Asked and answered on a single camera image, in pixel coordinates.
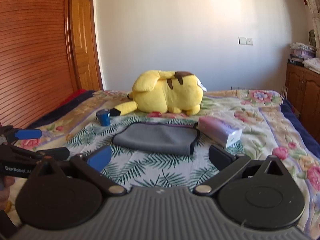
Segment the left hand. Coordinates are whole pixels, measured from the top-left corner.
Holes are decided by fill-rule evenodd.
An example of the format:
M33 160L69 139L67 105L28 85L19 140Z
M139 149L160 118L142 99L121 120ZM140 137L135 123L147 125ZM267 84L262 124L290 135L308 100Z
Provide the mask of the left hand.
M10 187L14 185L15 178L10 176L5 176L3 178L3 189L0 194L0 209L5 210L7 208L7 202L10 196Z

